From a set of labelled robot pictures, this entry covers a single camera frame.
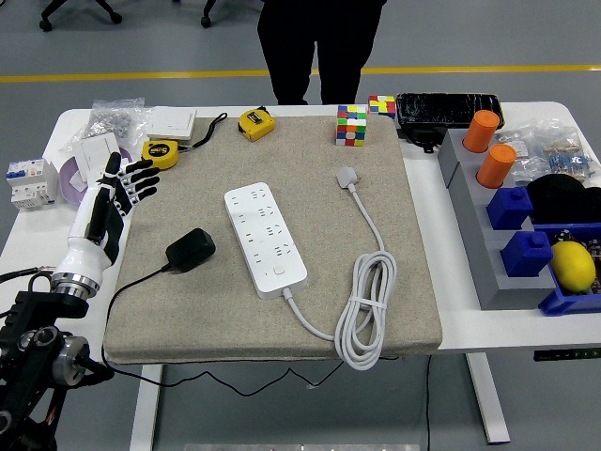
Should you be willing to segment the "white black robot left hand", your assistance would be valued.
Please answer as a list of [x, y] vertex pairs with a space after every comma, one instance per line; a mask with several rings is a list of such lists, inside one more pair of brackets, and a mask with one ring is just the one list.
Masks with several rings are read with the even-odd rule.
[[114, 152], [91, 180], [68, 236], [68, 252], [52, 275], [53, 290], [78, 288], [92, 297], [116, 263], [126, 218], [157, 193], [160, 169], [150, 160], [125, 164]]

